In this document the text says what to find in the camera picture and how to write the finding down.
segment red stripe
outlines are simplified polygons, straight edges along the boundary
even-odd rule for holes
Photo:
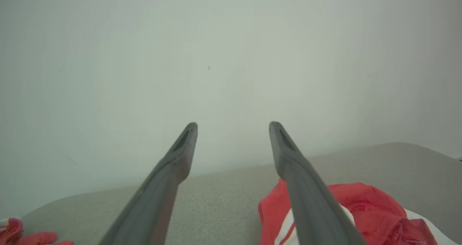
[[[292,223],[292,226],[290,226],[290,229],[289,229],[289,232],[287,233],[287,235],[282,239],[281,243],[279,243],[279,245],[284,245],[284,242],[286,242],[290,235],[292,234],[293,232],[293,229],[295,229],[295,222]]]

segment red and white fabric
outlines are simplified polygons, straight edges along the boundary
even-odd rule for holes
[[[340,207],[370,245],[457,245],[425,217],[403,209],[378,188],[355,184],[328,186]],[[285,181],[258,205],[262,245],[298,245]]]
[[[39,232],[22,237],[23,223],[19,219],[8,218],[0,220],[0,245],[74,245],[74,242],[57,240],[56,232]]]

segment red cloth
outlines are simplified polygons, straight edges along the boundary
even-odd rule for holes
[[[437,244],[423,220],[408,220],[403,207],[380,189],[363,183],[334,184],[328,188],[339,204],[351,212],[355,227],[369,245]],[[290,208],[286,183],[279,179],[258,205],[262,245],[274,244]]]
[[[47,245],[54,244],[56,232],[39,232],[21,238],[23,233],[23,223],[21,220],[10,218],[8,226],[0,232],[0,245]],[[71,241],[63,241],[55,245],[74,245]]]

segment gray fabric surface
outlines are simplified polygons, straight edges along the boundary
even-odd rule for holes
[[[421,146],[386,143],[309,158],[326,184],[374,185],[462,244],[462,162]],[[257,244],[258,202],[276,184],[274,165],[189,178],[180,185],[167,244]],[[23,217],[25,234],[97,244],[136,187],[80,194]]]

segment gray couch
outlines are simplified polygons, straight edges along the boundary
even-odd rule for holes
[[[374,185],[462,244],[462,162],[406,143],[386,143],[309,158],[326,184]],[[276,184],[274,165],[186,179],[178,189],[167,244],[258,244],[257,205]],[[25,235],[97,244],[137,187],[79,194],[23,217]]]

